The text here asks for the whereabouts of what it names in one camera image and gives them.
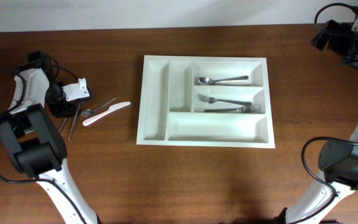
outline white wall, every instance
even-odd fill
[[[358,4],[357,0],[338,0]],[[0,32],[312,23],[332,0],[0,0]],[[349,22],[335,7],[321,15]]]

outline white plastic knife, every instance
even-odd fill
[[[122,103],[116,103],[115,105],[111,105],[111,106],[109,107],[109,109],[106,110],[105,112],[100,113],[100,114],[98,114],[98,115],[95,115],[95,116],[93,116],[93,117],[90,117],[90,118],[84,120],[84,121],[82,122],[82,124],[83,124],[84,126],[88,126],[88,125],[92,124],[93,122],[99,120],[100,118],[106,116],[107,114],[109,114],[109,113],[111,113],[111,112],[113,112],[113,111],[116,111],[116,110],[118,110],[118,109],[121,109],[121,108],[123,108],[123,107],[125,107],[125,106],[128,106],[128,105],[130,105],[130,104],[131,104],[130,102],[122,102]]]

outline metal fork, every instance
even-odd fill
[[[242,105],[242,106],[251,106],[252,103],[251,102],[243,102],[243,101],[233,101],[233,100],[219,100],[210,96],[204,96],[202,94],[196,94],[197,98],[205,103],[215,103],[217,101],[221,101],[221,102],[226,102],[226,103],[234,103],[237,105]]]
[[[229,109],[211,109],[204,110],[204,112],[240,112],[240,113],[256,113],[262,109],[260,104],[252,105],[252,106],[241,106],[239,108],[229,108]]]

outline table surface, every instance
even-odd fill
[[[358,71],[312,47],[317,33],[312,25],[0,33],[0,113],[15,89],[10,72],[27,53],[42,50],[88,80],[93,100],[84,108],[113,97],[132,102],[103,122],[79,125],[66,141],[70,172],[102,222],[271,219],[312,182],[301,163],[302,145],[315,136],[348,139],[358,123]],[[266,57],[276,148],[137,146],[144,55]],[[59,80],[73,82],[63,72]],[[306,153],[314,171],[321,145]],[[26,178],[1,143],[0,171]],[[358,223],[358,192],[326,218]],[[0,181],[0,223],[63,219],[37,184]]]

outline white cutlery tray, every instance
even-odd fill
[[[247,75],[250,86],[198,85]],[[241,105],[207,104],[196,94],[260,104],[257,113],[205,113]],[[266,58],[145,55],[137,144],[274,148]]]

